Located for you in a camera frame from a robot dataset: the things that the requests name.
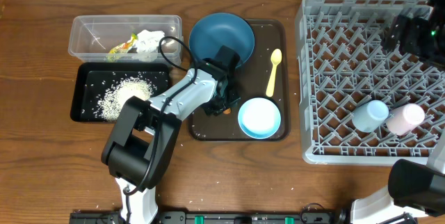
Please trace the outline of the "pink plastic cup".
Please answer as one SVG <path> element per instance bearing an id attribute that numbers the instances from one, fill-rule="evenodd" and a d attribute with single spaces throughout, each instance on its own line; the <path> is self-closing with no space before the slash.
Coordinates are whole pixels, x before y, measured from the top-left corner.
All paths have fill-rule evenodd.
<path id="1" fill-rule="evenodd" d="M 386 121 L 388 130 L 402 136 L 416 127 L 425 119 L 424 110 L 417 104 L 406 104 L 389 112 L 390 118 Z"/>

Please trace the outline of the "yellow green snack wrapper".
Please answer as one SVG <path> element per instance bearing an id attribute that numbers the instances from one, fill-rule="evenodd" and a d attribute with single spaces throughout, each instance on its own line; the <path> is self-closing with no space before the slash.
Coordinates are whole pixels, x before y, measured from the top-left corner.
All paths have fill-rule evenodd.
<path id="1" fill-rule="evenodd" d="M 132 33 L 128 41 L 119 44 L 118 46 L 112 48 L 108 52 L 106 60 L 108 62 L 116 62 L 118 59 L 123 57 L 130 50 L 132 50 L 137 41 L 138 41 L 138 36 L 135 33 Z"/>

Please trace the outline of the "dark blue plate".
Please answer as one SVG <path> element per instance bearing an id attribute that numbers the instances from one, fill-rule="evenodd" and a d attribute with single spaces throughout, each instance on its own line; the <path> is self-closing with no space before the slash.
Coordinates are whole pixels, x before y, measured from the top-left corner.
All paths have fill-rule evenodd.
<path id="1" fill-rule="evenodd" d="M 194 57 L 200 60 L 215 59 L 220 48 L 229 48 L 239 55 L 237 67 L 240 67 L 253 54 L 255 38 L 252 27 L 242 17 L 231 13 L 214 13 L 193 26 L 188 46 Z"/>

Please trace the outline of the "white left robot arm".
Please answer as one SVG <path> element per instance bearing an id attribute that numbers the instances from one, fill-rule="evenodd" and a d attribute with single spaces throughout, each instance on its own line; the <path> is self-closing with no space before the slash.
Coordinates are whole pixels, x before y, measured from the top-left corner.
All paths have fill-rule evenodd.
<path id="1" fill-rule="evenodd" d="M 222 46 L 214 57 L 192 61 L 186 76 L 160 95 L 130 97 L 104 146 L 101 160 L 120 187 L 124 223 L 151 223 L 156 217 L 156 186 L 170 164 L 182 122 L 199 107 L 220 115 L 240 100 L 234 75 L 242 62 L 233 49 Z"/>

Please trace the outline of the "yellow plastic spoon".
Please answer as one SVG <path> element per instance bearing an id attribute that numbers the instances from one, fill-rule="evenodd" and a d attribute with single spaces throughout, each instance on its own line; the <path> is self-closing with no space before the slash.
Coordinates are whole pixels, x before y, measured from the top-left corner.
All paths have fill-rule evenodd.
<path id="1" fill-rule="evenodd" d="M 272 63 L 272 69 L 266 88 L 266 96 L 268 97 L 272 97 L 274 94 L 277 66 L 282 62 L 282 51 L 275 49 L 270 56 L 270 61 Z"/>

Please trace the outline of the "light blue plastic cup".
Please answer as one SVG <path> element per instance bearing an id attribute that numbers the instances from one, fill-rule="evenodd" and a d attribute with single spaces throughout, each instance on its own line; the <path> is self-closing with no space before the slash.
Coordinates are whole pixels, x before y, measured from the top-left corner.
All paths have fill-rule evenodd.
<path id="1" fill-rule="evenodd" d="M 359 131 L 370 133 L 382 125 L 388 116 L 388 106 L 380 100 L 372 100 L 353 111 L 352 124 Z"/>

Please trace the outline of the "white tissue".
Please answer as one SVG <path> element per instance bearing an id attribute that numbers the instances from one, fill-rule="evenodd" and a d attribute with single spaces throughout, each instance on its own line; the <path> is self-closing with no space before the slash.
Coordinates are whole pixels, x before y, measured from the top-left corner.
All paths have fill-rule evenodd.
<path id="1" fill-rule="evenodd" d="M 143 30 L 137 34 L 137 41 L 134 44 L 136 55 L 134 59 L 142 62 L 152 62 L 158 56 L 160 40 L 165 37 L 163 31 Z"/>

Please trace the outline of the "light blue bowl with rice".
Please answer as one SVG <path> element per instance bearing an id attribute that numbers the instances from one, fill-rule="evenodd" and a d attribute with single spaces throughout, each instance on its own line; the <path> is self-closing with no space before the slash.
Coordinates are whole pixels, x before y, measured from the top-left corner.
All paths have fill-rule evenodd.
<path id="1" fill-rule="evenodd" d="M 281 113 L 277 105 L 264 97 L 246 101 L 238 111 L 241 131 L 253 139 L 266 139 L 274 135 L 281 125 Z"/>

